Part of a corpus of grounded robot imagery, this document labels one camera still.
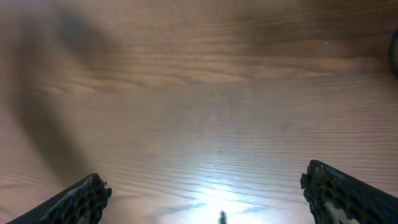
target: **wooden table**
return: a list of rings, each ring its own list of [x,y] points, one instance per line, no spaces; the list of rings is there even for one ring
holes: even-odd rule
[[[397,10],[2,1],[0,222],[91,172],[102,223],[313,223],[310,159],[398,196]]]

